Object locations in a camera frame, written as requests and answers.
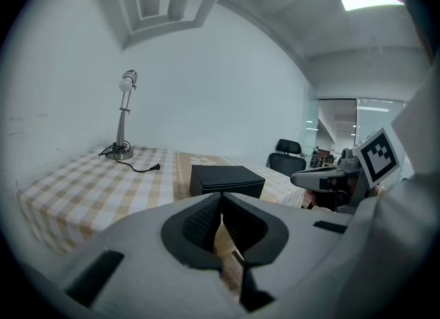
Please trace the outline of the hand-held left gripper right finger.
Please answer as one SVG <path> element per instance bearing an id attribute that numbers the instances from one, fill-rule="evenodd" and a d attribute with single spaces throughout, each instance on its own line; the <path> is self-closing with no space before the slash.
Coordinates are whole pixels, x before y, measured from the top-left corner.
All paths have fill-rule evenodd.
<path id="1" fill-rule="evenodd" d="M 240 303 L 254 311 L 274 297 L 257 287 L 252 269 L 276 260 L 287 244 L 289 230 L 279 218 L 228 192 L 222 194 L 221 211 L 223 224 L 243 257 Z"/>

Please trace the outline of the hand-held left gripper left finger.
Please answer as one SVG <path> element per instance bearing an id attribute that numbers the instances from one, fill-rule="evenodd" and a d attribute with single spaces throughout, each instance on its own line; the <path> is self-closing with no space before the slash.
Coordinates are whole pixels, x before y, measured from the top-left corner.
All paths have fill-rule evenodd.
<path id="1" fill-rule="evenodd" d="M 221 194 L 202 195 L 196 204 L 172 215 L 162 226 L 161 239 L 168 252 L 182 265 L 196 270 L 220 270 L 214 253 L 221 223 Z"/>

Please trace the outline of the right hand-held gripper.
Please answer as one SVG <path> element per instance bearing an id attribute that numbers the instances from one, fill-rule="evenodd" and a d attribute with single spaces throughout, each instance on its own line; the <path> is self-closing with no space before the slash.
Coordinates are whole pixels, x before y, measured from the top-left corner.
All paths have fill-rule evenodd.
<path id="1" fill-rule="evenodd" d="M 384 179 L 399 167 L 395 149 L 384 129 L 379 129 L 342 152 L 340 164 L 294 173 L 290 180 L 311 191 L 319 206 L 353 213 L 372 196 Z"/>

